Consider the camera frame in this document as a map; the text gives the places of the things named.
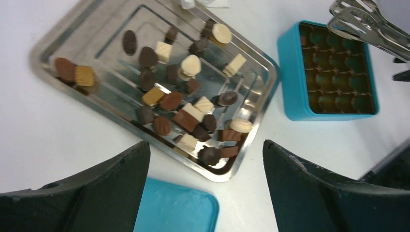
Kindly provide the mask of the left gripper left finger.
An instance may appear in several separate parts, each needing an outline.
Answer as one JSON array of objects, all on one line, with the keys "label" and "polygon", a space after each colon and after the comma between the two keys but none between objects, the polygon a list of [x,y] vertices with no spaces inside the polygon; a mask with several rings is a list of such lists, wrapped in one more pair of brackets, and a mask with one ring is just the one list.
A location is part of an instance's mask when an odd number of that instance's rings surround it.
[{"label": "left gripper left finger", "polygon": [[102,163],[39,189],[0,196],[3,232],[131,232],[150,163],[141,141]]}]

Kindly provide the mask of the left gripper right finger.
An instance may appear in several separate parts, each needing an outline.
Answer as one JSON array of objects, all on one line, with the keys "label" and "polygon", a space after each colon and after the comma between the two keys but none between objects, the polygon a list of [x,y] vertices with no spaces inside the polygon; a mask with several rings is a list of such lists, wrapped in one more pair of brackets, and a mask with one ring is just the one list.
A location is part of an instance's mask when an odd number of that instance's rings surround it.
[{"label": "left gripper right finger", "polygon": [[281,232],[407,232],[410,149],[355,180],[266,140],[264,170]]}]

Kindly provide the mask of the steel tongs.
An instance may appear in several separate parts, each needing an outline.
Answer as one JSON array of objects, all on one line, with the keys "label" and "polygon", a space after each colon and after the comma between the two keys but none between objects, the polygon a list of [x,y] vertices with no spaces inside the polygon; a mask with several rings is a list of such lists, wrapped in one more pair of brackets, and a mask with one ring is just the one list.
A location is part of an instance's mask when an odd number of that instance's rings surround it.
[{"label": "steel tongs", "polygon": [[385,51],[403,62],[410,60],[410,34],[387,20],[373,0],[336,0],[329,8],[327,28],[338,36]]}]

